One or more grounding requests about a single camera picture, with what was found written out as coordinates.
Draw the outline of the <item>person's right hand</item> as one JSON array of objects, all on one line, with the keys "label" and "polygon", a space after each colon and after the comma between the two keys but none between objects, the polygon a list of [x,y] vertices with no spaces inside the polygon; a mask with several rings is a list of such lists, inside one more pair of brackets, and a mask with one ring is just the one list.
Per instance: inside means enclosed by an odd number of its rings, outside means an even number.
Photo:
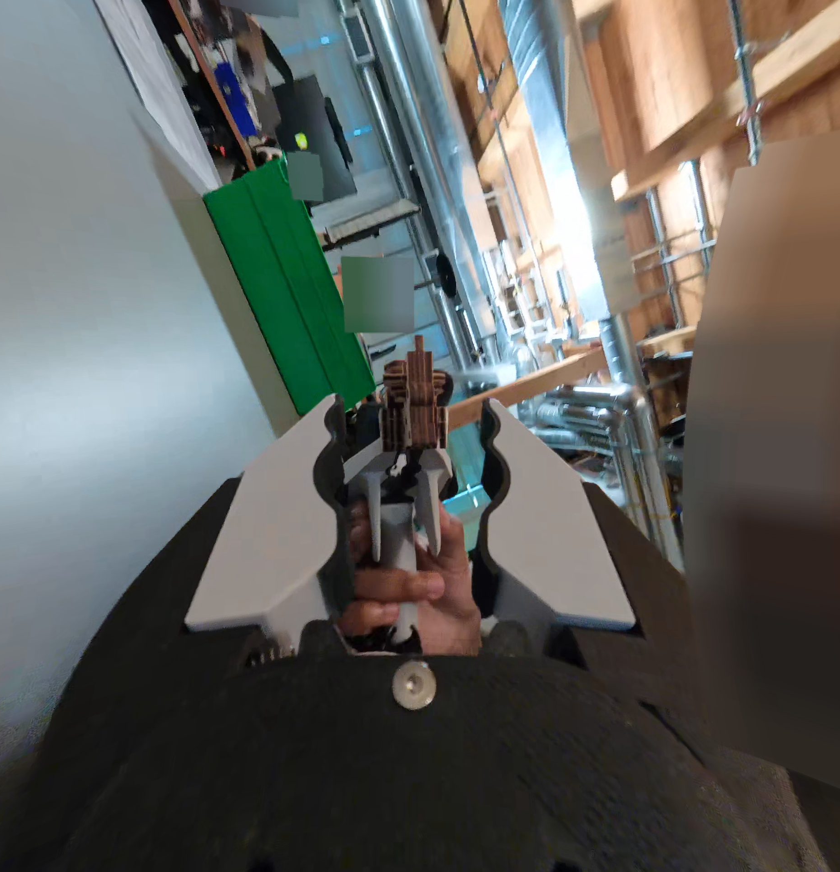
[{"label": "person's right hand", "polygon": [[432,553],[414,538],[415,571],[382,568],[370,560],[371,526],[363,499],[350,506],[350,552],[356,569],[353,600],[338,618],[341,633],[360,638],[388,627],[400,605],[417,605],[423,651],[433,656],[475,656],[481,646],[481,613],[471,592],[471,565],[461,521],[439,505],[441,547]]}]

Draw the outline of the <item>spiral metal ventilation duct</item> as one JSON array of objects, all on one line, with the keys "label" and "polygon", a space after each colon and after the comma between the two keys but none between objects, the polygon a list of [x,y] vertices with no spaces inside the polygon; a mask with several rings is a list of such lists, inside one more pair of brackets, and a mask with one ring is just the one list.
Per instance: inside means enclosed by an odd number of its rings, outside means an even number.
[{"label": "spiral metal ventilation duct", "polygon": [[459,299],[484,364],[501,362],[497,285],[484,254],[497,238],[426,2],[361,1]]}]

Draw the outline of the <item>green plastic bin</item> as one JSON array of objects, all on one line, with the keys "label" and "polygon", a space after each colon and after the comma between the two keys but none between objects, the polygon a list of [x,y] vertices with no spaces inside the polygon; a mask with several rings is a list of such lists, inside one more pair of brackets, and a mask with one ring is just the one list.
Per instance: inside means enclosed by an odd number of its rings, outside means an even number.
[{"label": "green plastic bin", "polygon": [[204,196],[210,219],[296,412],[330,394],[346,407],[374,393],[364,346],[284,158]]}]

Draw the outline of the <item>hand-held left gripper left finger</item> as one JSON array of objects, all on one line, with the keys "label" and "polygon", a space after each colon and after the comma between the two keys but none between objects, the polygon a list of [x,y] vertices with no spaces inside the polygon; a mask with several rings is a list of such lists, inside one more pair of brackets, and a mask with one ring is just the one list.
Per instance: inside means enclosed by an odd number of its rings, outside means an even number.
[{"label": "hand-held left gripper left finger", "polygon": [[184,622],[258,627],[282,648],[327,621],[352,581],[342,398],[322,399],[246,467]]}]

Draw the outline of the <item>small wooden puzzle model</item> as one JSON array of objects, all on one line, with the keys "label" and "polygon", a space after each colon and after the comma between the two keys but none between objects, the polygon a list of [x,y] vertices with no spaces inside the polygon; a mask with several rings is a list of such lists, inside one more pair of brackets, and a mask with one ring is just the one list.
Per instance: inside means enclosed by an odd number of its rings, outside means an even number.
[{"label": "small wooden puzzle model", "polygon": [[433,364],[422,335],[404,359],[387,363],[383,370],[380,433],[384,452],[445,449],[447,405],[452,380]]}]

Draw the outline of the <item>studio light panel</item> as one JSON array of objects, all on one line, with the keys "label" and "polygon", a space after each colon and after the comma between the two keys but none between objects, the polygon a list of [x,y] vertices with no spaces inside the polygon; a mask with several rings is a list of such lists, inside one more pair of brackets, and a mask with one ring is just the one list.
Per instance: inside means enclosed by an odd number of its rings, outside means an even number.
[{"label": "studio light panel", "polygon": [[325,252],[343,248],[367,238],[377,237],[382,229],[410,219],[421,211],[417,203],[409,199],[399,199],[326,227],[318,233],[318,240]]}]

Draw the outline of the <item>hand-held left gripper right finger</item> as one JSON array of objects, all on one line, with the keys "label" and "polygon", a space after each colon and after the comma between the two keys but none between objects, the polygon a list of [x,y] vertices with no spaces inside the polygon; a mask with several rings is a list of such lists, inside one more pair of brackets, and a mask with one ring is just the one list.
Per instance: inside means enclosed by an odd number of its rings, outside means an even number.
[{"label": "hand-held left gripper right finger", "polygon": [[546,648],[562,627],[637,626],[584,482],[498,400],[482,404],[476,568],[496,582],[493,615]]}]

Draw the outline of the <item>wooden beam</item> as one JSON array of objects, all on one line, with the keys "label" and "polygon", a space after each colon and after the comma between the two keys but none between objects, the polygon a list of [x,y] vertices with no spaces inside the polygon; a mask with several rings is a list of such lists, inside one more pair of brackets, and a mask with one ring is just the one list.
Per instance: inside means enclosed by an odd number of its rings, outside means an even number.
[{"label": "wooden beam", "polygon": [[510,407],[563,386],[576,386],[594,373],[607,368],[606,355],[600,344],[571,355],[555,365],[548,365],[529,375],[519,377],[509,385],[496,387],[449,406],[448,430],[455,431],[478,422],[485,401],[496,399]]}]

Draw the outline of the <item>grey desk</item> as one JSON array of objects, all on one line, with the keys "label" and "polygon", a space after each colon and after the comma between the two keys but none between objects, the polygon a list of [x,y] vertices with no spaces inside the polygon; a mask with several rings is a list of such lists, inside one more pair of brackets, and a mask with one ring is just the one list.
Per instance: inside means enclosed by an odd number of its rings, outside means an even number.
[{"label": "grey desk", "polygon": [[0,2],[0,768],[294,420],[203,194],[94,2]]}]

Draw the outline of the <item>small blue parts bin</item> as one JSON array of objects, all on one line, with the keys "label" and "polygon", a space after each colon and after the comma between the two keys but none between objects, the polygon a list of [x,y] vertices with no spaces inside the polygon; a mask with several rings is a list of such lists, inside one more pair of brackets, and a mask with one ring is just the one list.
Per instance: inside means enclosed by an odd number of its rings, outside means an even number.
[{"label": "small blue parts bin", "polygon": [[220,61],[214,68],[214,76],[241,137],[246,139],[254,135],[255,125],[248,111],[239,79],[230,63],[225,60]]}]

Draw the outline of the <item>white paper sheet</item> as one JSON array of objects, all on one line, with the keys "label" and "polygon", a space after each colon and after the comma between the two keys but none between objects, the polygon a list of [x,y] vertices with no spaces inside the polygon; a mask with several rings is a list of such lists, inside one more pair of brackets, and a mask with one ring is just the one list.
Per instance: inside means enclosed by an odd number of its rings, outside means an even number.
[{"label": "white paper sheet", "polygon": [[207,193],[222,179],[209,155],[170,55],[141,1],[95,1],[94,5],[129,73],[142,104],[190,170],[196,188]]}]

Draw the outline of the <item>silver pipe bundle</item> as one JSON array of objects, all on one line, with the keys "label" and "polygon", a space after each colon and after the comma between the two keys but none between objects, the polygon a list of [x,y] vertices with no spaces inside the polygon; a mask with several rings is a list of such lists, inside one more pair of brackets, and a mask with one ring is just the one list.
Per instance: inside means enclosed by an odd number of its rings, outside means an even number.
[{"label": "silver pipe bundle", "polygon": [[534,431],[549,447],[612,456],[626,514],[683,573],[681,535],[665,455],[646,392],[623,383],[562,386],[533,403]]}]

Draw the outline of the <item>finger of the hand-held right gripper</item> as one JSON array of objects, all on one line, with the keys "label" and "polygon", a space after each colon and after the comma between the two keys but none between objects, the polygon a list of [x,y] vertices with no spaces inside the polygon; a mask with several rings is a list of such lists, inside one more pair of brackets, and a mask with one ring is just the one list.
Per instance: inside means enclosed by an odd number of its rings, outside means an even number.
[{"label": "finger of the hand-held right gripper", "polygon": [[382,437],[364,446],[344,464],[344,484],[348,496],[361,496],[368,505],[371,528],[371,557],[381,560],[382,489],[393,467],[393,452],[385,449]]},{"label": "finger of the hand-held right gripper", "polygon": [[414,485],[415,512],[425,530],[428,551],[438,555],[442,546],[441,493],[453,479],[453,466],[447,450],[442,448],[424,449],[418,462]]}]

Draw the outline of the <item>black monitor screen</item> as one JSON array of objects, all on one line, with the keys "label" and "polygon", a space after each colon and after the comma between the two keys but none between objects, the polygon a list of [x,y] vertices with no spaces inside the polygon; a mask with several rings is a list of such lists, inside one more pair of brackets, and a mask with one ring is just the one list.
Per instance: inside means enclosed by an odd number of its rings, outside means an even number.
[{"label": "black monitor screen", "polygon": [[280,113],[276,138],[297,198],[316,206],[355,194],[347,137],[317,78],[281,84],[274,96]]}]

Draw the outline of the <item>wooden workbench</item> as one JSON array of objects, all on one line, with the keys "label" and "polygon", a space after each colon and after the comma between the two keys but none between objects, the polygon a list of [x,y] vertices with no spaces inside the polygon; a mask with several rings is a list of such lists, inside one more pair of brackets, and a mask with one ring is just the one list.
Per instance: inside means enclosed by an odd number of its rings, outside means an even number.
[{"label": "wooden workbench", "polygon": [[251,147],[249,146],[247,139],[241,135],[238,124],[232,112],[230,111],[225,93],[221,89],[219,81],[215,75],[214,66],[212,66],[212,64],[209,62],[209,52],[207,50],[207,47],[204,46],[202,42],[200,42],[200,39],[198,37],[198,30],[186,14],[184,2],[168,1],[168,3],[174,14],[175,20],[180,26],[181,31],[187,41],[187,44],[189,45],[192,57],[196,59],[200,74],[207,82],[213,99],[217,101],[219,111],[221,115],[224,116],[224,120],[229,126],[232,138],[235,140],[237,147],[241,151],[241,160],[242,164],[246,168],[246,172],[253,172],[254,170],[256,170],[257,167],[255,165],[253,153],[251,152]]}]

